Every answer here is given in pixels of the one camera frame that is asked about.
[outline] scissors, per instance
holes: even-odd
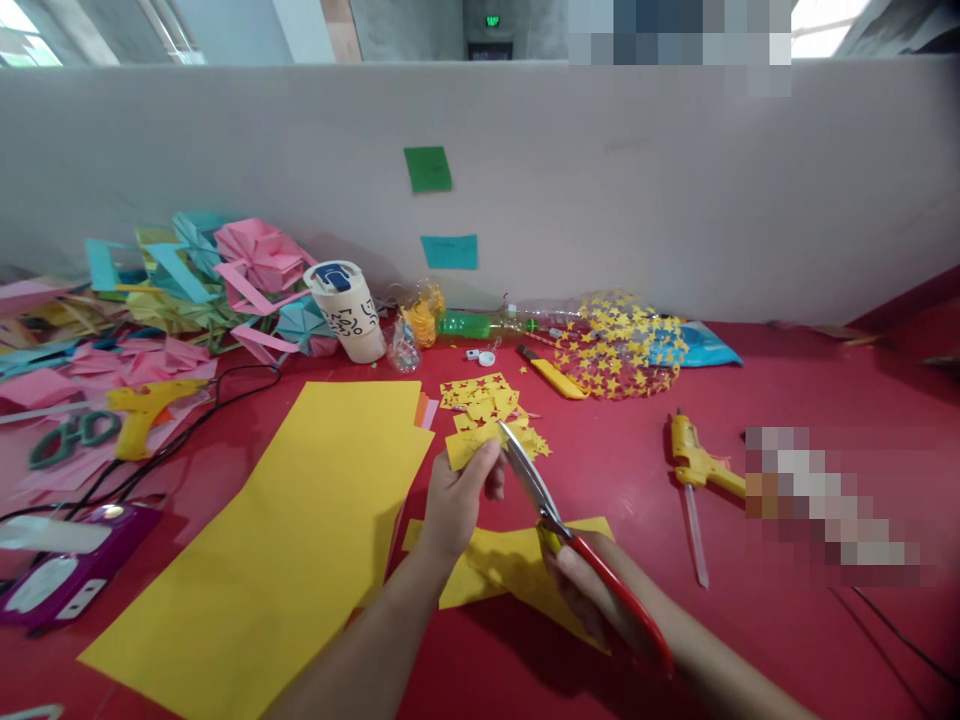
[[[106,427],[98,432],[97,423],[101,420],[106,421]],[[42,470],[72,456],[77,443],[84,447],[103,445],[120,432],[122,424],[119,415],[106,410],[74,415],[43,437],[30,453],[27,465],[31,470]]]
[[[607,565],[603,558],[590,547],[586,539],[581,535],[574,535],[570,529],[563,524],[563,521],[560,519],[560,512],[557,510],[553,498],[550,497],[550,491],[547,490],[543,478],[540,477],[540,473],[533,466],[533,461],[530,460],[527,451],[523,449],[523,445],[520,444],[516,436],[502,420],[498,420],[497,423],[506,436],[507,460],[509,460],[513,472],[520,480],[520,484],[523,485],[523,489],[526,490],[527,495],[530,496],[530,500],[540,515],[540,521],[537,523],[537,532],[546,541],[547,547],[554,553],[557,553],[560,551],[562,544],[568,545],[573,548],[577,555],[587,561],[590,567],[600,576],[603,584],[607,586],[617,600],[623,603],[634,619],[637,620],[653,638],[660,659],[667,670],[667,677],[672,678],[673,653],[670,652],[670,647],[667,645],[663,633],[660,632],[660,628],[657,627],[656,621],[654,621],[653,617],[640,602],[639,598],[633,594],[633,591],[630,590],[627,584],[623,582],[610,566]]]

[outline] scissor blade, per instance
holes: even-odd
[[[527,451],[523,449],[523,445],[520,444],[520,441],[517,440],[516,435],[507,427],[506,423],[502,420],[498,420],[497,423],[507,438],[507,460],[510,462],[510,467],[513,468],[514,474],[520,480],[520,484],[523,485],[523,489],[530,497],[533,506],[538,513],[541,510],[546,510],[553,520],[560,523],[560,513],[557,511],[557,506],[554,504],[553,498],[550,497],[550,491],[547,490],[547,486],[534,467],[533,461],[527,455]]]

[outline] left hand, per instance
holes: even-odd
[[[433,461],[427,514],[418,548],[438,555],[451,565],[467,549],[480,514],[480,489],[488,500],[503,500],[503,470],[507,458],[500,443],[491,440],[477,450],[462,472],[450,469],[446,452]]]

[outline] purple device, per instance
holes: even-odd
[[[160,522],[159,510],[102,505],[81,522],[110,534],[91,553],[52,555],[0,597],[0,623],[51,629],[73,622]]]

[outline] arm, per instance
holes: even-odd
[[[462,475],[450,470],[446,453],[437,457],[417,547],[373,605],[304,668],[262,720],[396,715],[440,593],[476,527],[480,489],[503,499],[503,464],[496,441]]]
[[[646,606],[679,672],[696,688],[711,714],[757,720],[816,717],[667,597],[616,543],[599,533],[581,534]],[[576,552],[564,547],[554,557],[545,550],[544,561],[591,635],[605,640],[605,618],[634,650],[644,646],[643,630]]]

